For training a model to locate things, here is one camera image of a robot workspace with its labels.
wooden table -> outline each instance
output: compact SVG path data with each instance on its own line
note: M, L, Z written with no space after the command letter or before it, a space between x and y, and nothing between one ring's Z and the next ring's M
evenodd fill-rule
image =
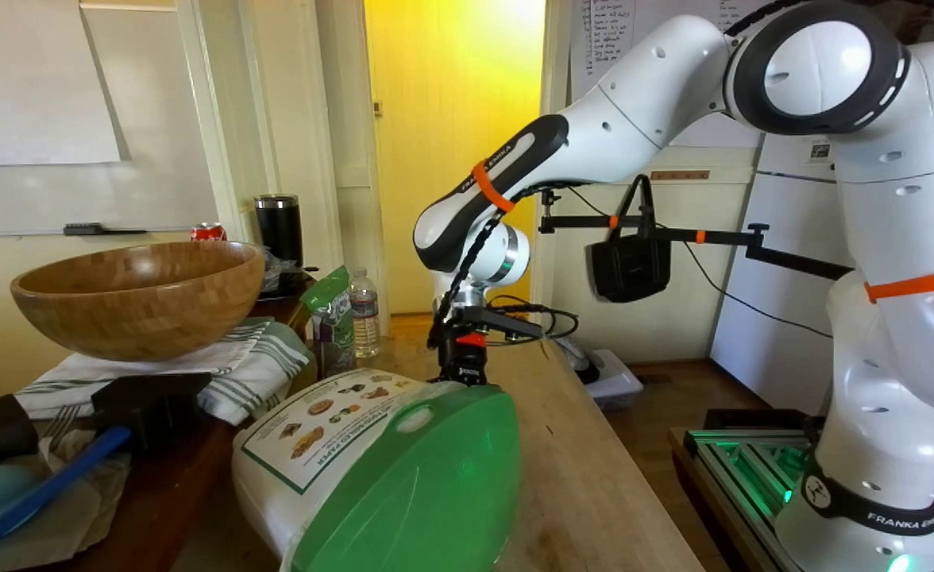
M435 354L420 340L392 340L364 366L412 378L439 373ZM525 439L525 493L500 568L701 568L552 344L491 346L486 373L516 398ZM228 444L231 431L210 427L176 452L139 462L111 537L59 568L168 568L189 520L228 476Z

doorway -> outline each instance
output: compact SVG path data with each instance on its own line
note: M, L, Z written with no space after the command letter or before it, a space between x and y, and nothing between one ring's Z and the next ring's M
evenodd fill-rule
M392 315L432 312L416 216L539 114L546 0L364 0ZM536 204L507 222L534 239ZM500 288L528 298L530 274Z

